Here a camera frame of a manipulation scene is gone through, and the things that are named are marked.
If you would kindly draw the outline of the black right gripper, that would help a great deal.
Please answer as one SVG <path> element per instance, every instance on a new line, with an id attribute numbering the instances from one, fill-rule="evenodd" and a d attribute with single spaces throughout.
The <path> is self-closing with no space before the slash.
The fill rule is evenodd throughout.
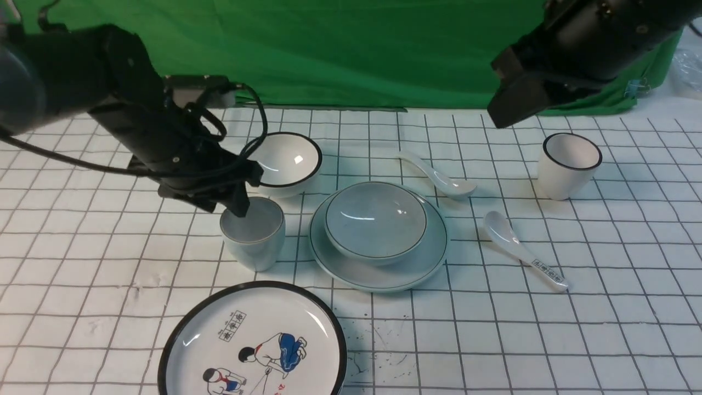
<path id="1" fill-rule="evenodd" d="M 500 85 L 488 113 L 497 128 L 601 92 L 604 82 L 586 77 L 551 44 L 548 33 L 527 33 L 492 60 Z"/>

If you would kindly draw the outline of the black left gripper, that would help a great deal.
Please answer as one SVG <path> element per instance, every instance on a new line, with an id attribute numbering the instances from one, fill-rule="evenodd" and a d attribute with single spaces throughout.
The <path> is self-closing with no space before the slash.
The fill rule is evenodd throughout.
<path id="1" fill-rule="evenodd" d="M 161 197 L 209 213 L 223 205 L 235 217 L 246 217 L 246 185 L 256 187 L 263 175 L 263 168 L 249 158 L 260 138 L 234 154 L 199 119 L 173 103 L 154 110 L 115 101 L 88 113 L 131 152 L 128 170 L 150 171 Z"/>

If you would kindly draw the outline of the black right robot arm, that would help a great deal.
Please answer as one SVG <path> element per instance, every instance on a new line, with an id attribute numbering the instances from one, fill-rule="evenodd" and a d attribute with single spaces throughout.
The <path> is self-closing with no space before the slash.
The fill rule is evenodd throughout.
<path id="1" fill-rule="evenodd" d="M 491 62 L 498 128 L 600 93 L 700 16 L 700 1 L 547 1 L 544 19 Z"/>

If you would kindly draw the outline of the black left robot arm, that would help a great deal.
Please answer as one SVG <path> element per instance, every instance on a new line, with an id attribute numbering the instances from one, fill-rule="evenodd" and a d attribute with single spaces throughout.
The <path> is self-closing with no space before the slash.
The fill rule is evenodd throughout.
<path id="1" fill-rule="evenodd" d="M 42 33 L 3 26 L 2 142 L 96 172 L 150 178 L 161 197 L 210 213 L 223 205 L 244 217 L 250 205 L 246 185 L 258 187 L 263 175 L 250 156 L 264 142 L 268 126 L 233 154 L 221 146 L 226 128 L 207 108 L 214 95 L 238 91 L 252 95 L 266 122 L 253 88 L 225 77 L 186 106 L 176 105 L 140 37 L 115 25 L 69 31 L 50 24 Z M 131 153 L 126 168 L 78 160 L 18 139 L 84 112 Z"/>

